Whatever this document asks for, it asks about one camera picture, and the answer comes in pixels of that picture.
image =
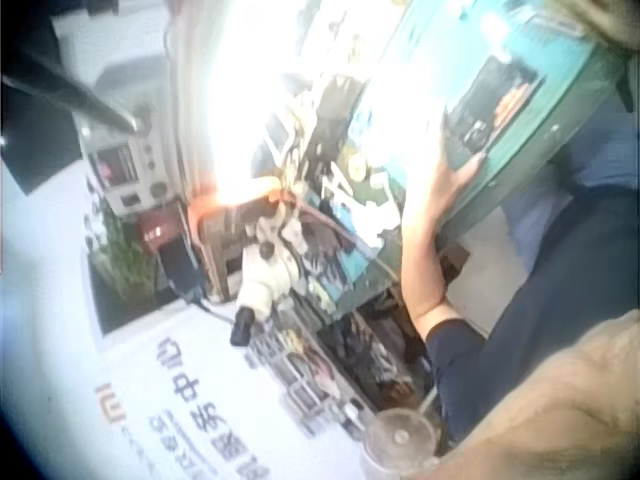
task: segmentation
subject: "woman's hand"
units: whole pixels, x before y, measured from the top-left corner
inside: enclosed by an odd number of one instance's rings
[[[402,214],[403,234],[435,229],[460,192],[471,183],[485,158],[475,155],[457,171],[447,163],[444,147],[444,108],[437,113],[419,139],[413,163],[407,168],[407,191]]]

